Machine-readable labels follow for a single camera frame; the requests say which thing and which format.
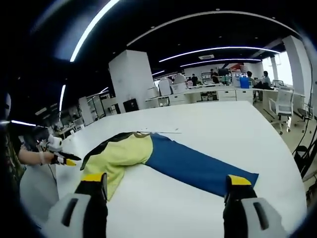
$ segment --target blue cloth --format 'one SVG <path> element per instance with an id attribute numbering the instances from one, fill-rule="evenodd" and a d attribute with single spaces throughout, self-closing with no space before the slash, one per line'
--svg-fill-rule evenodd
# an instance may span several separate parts
<path id="1" fill-rule="evenodd" d="M 224 197 L 227 175 L 244 177 L 252 187 L 258 179 L 259 174 L 224 163 L 167 137 L 151 134 L 151 138 L 153 152 L 145 164 L 196 188 Z"/>

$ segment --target office floor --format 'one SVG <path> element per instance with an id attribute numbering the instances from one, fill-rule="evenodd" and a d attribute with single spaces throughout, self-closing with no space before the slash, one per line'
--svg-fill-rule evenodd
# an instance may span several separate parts
<path id="1" fill-rule="evenodd" d="M 261 102 L 254 103 L 254 106 L 269 122 L 273 120 L 273 118 L 265 110 L 263 110 Z M 298 146 L 298 143 L 300 142 L 303 136 L 302 130 L 305 130 L 306 127 L 306 123 L 303 122 L 299 123 L 297 126 L 294 126 L 295 122 L 299 120 L 301 120 L 301 118 L 294 114 L 292 117 L 291 131 L 287 132 L 286 126 L 283 127 L 283 134 L 281 135 L 281 137 L 283 138 L 284 142 L 286 143 L 291 152 L 293 152 L 295 148 Z M 317 122 L 315 120 L 311 120 L 308 123 L 307 132 L 303 141 L 301 142 L 301 145 L 308 146 L 310 144 L 316 125 Z M 276 129 L 276 131 L 279 132 L 279 126 L 277 124 L 273 126 Z M 317 159 L 315 159 L 311 165 L 309 172 L 312 171 L 317 171 Z M 312 177 L 308 181 L 304 182 L 306 191 L 309 189 L 311 185 L 315 183 L 315 180 L 316 179 Z"/>

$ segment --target yellow cloth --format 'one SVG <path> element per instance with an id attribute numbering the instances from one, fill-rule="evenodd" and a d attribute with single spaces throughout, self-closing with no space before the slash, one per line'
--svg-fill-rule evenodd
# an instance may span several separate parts
<path id="1" fill-rule="evenodd" d="M 86 175 L 107 173 L 107 199 L 110 200 L 119 186 L 126 166 L 145 163 L 153 152 L 153 143 L 149 135 L 130 135 L 119 142 L 109 142 L 105 150 L 89 158 L 83 171 Z"/>

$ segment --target white pillar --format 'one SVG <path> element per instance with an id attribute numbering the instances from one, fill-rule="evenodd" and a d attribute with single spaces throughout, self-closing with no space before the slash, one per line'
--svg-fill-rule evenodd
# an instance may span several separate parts
<path id="1" fill-rule="evenodd" d="M 109 63 L 109 70 L 121 113 L 123 102 L 134 98 L 140 110 L 147 108 L 147 89 L 154 87 L 147 53 L 125 50 Z"/>
<path id="2" fill-rule="evenodd" d="M 274 80 L 278 80 L 278 74 L 277 74 L 277 66 L 276 66 L 275 56 L 271 57 L 271 62 L 272 62 L 272 69 L 273 69 L 273 77 L 274 77 Z"/>
<path id="3" fill-rule="evenodd" d="M 85 125 L 89 125 L 94 122 L 93 115 L 90 112 L 90 108 L 87 102 L 87 98 L 83 97 L 78 100 L 79 108 L 81 110 L 81 116 L 83 117 Z"/>
<path id="4" fill-rule="evenodd" d="M 283 39 L 291 65 L 295 92 L 305 95 L 309 102 L 312 85 L 311 66 L 303 42 L 293 36 Z"/>

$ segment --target black cable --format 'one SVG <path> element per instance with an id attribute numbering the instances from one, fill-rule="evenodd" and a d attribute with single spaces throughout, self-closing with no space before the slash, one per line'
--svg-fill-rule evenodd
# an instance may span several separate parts
<path id="1" fill-rule="evenodd" d="M 52 177 L 53 177 L 53 179 L 54 179 L 54 181 L 55 181 L 55 183 L 56 183 L 56 185 L 57 185 L 57 180 L 55 179 L 54 174 L 53 174 L 53 171 L 52 171 L 52 169 L 51 169 L 51 167 L 50 167 L 49 164 L 48 164 L 48 167 L 49 167 L 49 169 L 50 169 L 50 171 L 51 171 L 51 173 L 52 173 Z"/>
<path id="2" fill-rule="evenodd" d="M 308 111 L 308 115 L 309 115 L 309 117 L 311 116 L 311 107 L 312 107 L 312 90 L 313 90 L 313 65 L 312 65 L 312 62 L 311 62 L 311 59 L 310 58 L 308 58 L 309 59 L 309 63 L 310 63 L 310 66 L 311 66 L 311 77 L 312 77 L 312 83 L 311 83 L 311 91 L 310 91 L 310 97 L 309 97 L 309 111 Z M 297 147 L 302 143 L 302 141 L 303 141 L 303 139 L 304 139 L 304 137 L 305 137 L 305 135 L 306 135 L 306 132 L 307 132 L 307 127 L 308 127 L 308 123 L 309 123 L 309 119 L 307 120 L 307 123 L 306 123 L 306 127 L 305 127 L 305 131 L 304 131 L 304 135 L 302 136 L 302 139 L 299 141 L 299 143 L 298 143 L 298 145 L 296 146 L 296 148 L 295 148 L 295 150 L 293 151 L 293 153 L 292 154 L 294 154 L 295 153 L 295 151 L 296 151 L 296 149 L 297 149 Z"/>

